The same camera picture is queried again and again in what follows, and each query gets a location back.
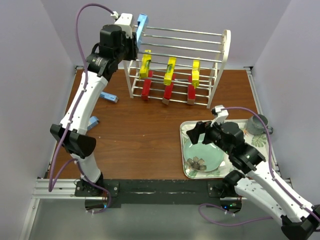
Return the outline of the light blue toothpaste box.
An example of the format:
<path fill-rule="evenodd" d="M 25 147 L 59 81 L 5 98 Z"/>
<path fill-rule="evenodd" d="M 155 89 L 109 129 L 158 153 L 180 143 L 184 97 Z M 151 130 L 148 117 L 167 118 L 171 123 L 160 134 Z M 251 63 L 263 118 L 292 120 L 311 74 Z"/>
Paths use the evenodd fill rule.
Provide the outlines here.
<path fill-rule="evenodd" d="M 109 102 L 112 102 L 112 103 L 117 103 L 118 102 L 118 97 L 114 94 L 110 94 L 110 93 L 107 93 L 107 92 L 101 92 L 100 93 L 100 97 L 104 100 L 107 100 Z"/>

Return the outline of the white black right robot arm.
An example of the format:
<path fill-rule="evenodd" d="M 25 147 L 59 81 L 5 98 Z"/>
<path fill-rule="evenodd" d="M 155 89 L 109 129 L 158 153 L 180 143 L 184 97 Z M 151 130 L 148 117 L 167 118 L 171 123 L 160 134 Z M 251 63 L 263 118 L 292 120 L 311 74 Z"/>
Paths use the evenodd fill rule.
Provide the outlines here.
<path fill-rule="evenodd" d="M 240 195 L 267 212 L 290 240 L 307 240 L 320 226 L 320 207 L 295 192 L 267 162 L 265 156 L 245 141 L 235 122 L 222 124 L 198 121 L 186 132 L 193 144 L 203 136 L 203 144 L 224 151 L 235 167 L 222 180 L 223 192 Z"/>

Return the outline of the yellow toothpaste box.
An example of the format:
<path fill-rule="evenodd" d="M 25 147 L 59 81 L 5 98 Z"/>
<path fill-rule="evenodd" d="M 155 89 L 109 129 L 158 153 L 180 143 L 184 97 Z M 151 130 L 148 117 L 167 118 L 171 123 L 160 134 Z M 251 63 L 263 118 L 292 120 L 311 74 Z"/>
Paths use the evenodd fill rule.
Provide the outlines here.
<path fill-rule="evenodd" d="M 174 74 L 174 69 L 176 65 L 176 60 L 177 59 L 175 57 L 170 57 L 168 59 L 167 67 L 163 78 L 163 84 L 165 86 L 169 86 L 171 84 L 172 76 Z"/>
<path fill-rule="evenodd" d="M 200 85 L 200 60 L 198 59 L 192 63 L 191 83 L 195 89 Z"/>

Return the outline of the blue silver toothpaste box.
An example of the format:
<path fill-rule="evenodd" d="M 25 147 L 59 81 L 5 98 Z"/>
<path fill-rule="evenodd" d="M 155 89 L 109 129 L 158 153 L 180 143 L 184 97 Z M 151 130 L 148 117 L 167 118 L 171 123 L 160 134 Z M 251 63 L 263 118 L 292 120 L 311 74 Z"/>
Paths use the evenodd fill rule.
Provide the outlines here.
<path fill-rule="evenodd" d="M 87 130 L 91 130 L 99 124 L 99 119 L 96 116 L 91 116 L 88 120 Z"/>

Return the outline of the red toothpaste box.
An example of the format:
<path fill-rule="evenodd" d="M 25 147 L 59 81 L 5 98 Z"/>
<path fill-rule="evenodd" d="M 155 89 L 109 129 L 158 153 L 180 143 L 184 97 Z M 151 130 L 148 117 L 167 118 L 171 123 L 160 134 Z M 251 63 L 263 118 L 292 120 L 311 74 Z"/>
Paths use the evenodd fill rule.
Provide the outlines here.
<path fill-rule="evenodd" d="M 141 99 L 143 101 L 147 101 L 149 99 L 149 93 L 150 93 L 153 73 L 154 72 L 152 70 L 150 70 L 148 72 L 147 78 L 144 80 L 142 91 L 141 91 Z"/>
<path fill-rule="evenodd" d="M 176 74 L 174 73 L 172 75 L 170 85 L 167 85 L 165 87 L 165 89 L 164 89 L 162 103 L 165 104 L 165 105 L 168 105 L 170 103 L 170 99 L 171 99 L 171 96 L 172 96 L 172 91 L 173 91 L 173 87 L 174 87 L 175 78 L 176 78 Z"/>
<path fill-rule="evenodd" d="M 188 76 L 189 85 L 187 86 L 187 104 L 194 105 L 196 100 L 196 91 L 194 86 L 192 85 L 192 76 Z"/>

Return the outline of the yellow toothpaste box edge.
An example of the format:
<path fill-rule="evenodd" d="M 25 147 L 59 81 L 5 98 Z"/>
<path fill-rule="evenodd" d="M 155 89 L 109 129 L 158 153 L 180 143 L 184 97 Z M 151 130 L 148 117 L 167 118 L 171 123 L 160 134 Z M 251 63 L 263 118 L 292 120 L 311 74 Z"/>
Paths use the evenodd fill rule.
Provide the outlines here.
<path fill-rule="evenodd" d="M 141 67 L 139 70 L 139 78 L 140 79 L 145 79 L 148 77 L 149 70 L 150 70 L 150 63 L 152 61 L 151 52 L 152 51 L 150 49 L 146 49 L 144 51 L 144 54 L 143 54 L 142 60 L 141 60 Z"/>

